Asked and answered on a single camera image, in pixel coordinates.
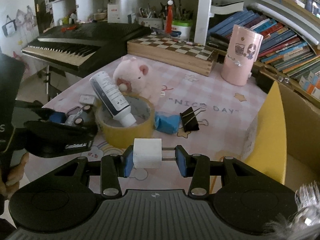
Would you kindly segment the person's left hand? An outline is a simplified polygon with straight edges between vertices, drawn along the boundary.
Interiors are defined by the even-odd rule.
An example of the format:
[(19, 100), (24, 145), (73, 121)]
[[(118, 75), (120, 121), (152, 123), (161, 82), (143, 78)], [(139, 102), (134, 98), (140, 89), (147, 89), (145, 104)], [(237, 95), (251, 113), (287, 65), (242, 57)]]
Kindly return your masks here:
[(28, 161), (29, 153), (26, 153), (23, 155), (21, 162), (10, 171), (7, 181), (4, 183), (1, 180), (1, 195), (4, 197), (4, 200), (9, 200), (19, 189), (20, 181), (24, 175), (24, 168)]

